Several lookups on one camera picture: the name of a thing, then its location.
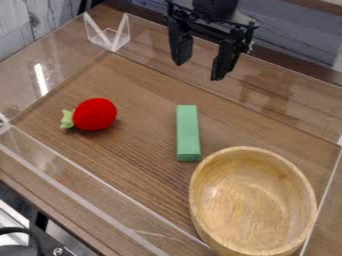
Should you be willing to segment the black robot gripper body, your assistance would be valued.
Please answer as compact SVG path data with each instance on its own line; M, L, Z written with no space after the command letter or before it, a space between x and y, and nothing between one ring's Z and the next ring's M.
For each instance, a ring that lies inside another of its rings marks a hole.
M257 21L238 10L240 0L166 0L168 19L188 29L228 33L242 28L249 34L258 29Z

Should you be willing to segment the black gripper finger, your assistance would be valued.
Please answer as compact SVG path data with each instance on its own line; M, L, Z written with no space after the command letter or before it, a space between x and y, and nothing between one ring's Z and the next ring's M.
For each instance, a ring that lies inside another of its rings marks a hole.
M172 58L174 63L181 66L193 57L194 38L189 25L174 17L169 18L169 41Z
M218 56L214 58L212 80L220 81L236 67L241 52L245 49L245 33L242 29L233 29L229 36L220 43Z

